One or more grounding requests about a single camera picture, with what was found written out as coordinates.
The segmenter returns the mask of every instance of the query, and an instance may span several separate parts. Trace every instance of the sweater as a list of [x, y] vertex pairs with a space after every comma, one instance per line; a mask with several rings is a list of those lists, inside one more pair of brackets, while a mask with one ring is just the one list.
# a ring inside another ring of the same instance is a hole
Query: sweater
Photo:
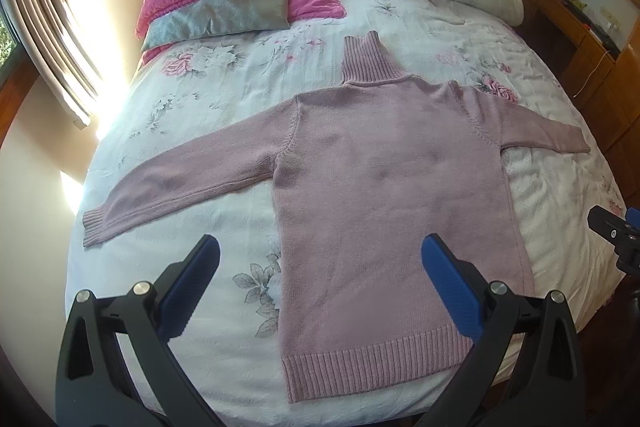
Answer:
[[291, 403], [461, 363], [470, 340], [422, 269], [423, 238], [437, 232], [485, 279], [532, 295], [500, 150], [590, 150], [577, 127], [473, 87], [407, 74], [376, 32], [344, 44], [342, 85], [301, 93], [145, 161], [82, 219], [90, 247], [273, 178], [278, 333]]

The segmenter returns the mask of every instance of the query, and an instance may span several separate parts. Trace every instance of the white cable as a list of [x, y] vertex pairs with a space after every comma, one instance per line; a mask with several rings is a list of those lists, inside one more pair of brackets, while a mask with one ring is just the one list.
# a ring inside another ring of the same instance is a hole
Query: white cable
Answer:
[[575, 98], [576, 96], [578, 96], [582, 92], [582, 90], [585, 87], [587, 87], [587, 84], [589, 84], [589, 79], [591, 78], [591, 75], [596, 72], [596, 70], [600, 67], [600, 64], [604, 60], [604, 57], [606, 57], [607, 55], [609, 55], [609, 51], [605, 51], [604, 52], [604, 55], [602, 55], [602, 57], [600, 57], [600, 62], [598, 62], [598, 65], [595, 68], [593, 68], [593, 71], [591, 71], [591, 73], [589, 73], [589, 76], [587, 77], [587, 80], [584, 81], [584, 84], [580, 88], [580, 91], [578, 91], [576, 94], [574, 94], [571, 98]]

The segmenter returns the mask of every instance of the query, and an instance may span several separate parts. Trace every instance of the metal screw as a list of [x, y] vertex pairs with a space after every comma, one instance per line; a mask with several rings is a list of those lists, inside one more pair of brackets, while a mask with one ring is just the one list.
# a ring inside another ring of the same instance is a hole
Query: metal screw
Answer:
[[91, 297], [91, 293], [89, 293], [89, 290], [80, 290], [76, 294], [76, 301], [87, 302], [89, 300], [89, 297]]
[[553, 290], [551, 292], [551, 300], [555, 303], [563, 303], [564, 302], [564, 294], [561, 291]]
[[144, 295], [151, 289], [151, 285], [147, 281], [136, 282], [133, 286], [133, 293], [136, 295]]
[[494, 281], [489, 285], [491, 289], [491, 293], [495, 293], [496, 295], [504, 295], [507, 293], [507, 285], [502, 281]]

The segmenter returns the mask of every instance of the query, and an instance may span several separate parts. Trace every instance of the power outlet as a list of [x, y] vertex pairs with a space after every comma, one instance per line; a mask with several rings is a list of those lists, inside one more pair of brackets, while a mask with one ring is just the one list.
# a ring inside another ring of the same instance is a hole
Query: power outlet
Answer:
[[606, 6], [600, 6], [600, 13], [615, 28], [620, 28], [620, 21], [611, 13]]

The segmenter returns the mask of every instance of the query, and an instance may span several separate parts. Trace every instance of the white floral bedspread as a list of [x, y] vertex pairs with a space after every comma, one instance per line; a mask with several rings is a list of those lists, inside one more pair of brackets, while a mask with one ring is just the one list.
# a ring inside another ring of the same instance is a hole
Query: white floral bedspread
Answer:
[[[343, 426], [407, 415], [426, 409], [452, 370], [372, 393], [287, 403], [276, 334], [280, 248], [269, 181], [88, 250], [82, 247], [80, 216], [101, 204], [111, 187], [145, 159], [298, 92], [339, 84], [345, 35], [377, 30], [398, 62], [428, 82], [475, 85], [548, 118], [580, 125], [589, 155], [529, 148], [502, 155], [536, 294], [561, 289], [583, 327], [622, 278], [612, 248], [586, 224], [594, 204], [623, 212], [609, 167], [552, 73], [508, 26], [446, 0], [341, 1], [348, 13], [341, 20], [190, 41], [159, 55], [139, 73], [84, 185], [68, 255], [67, 310], [82, 288], [97, 296], [126, 293], [136, 281], [153, 281], [182, 259], [202, 234], [218, 238], [220, 269], [186, 331], [170, 347], [228, 425]], [[501, 375], [513, 364], [516, 349], [511, 346]], [[153, 404], [130, 347], [125, 354], [141, 395]]]

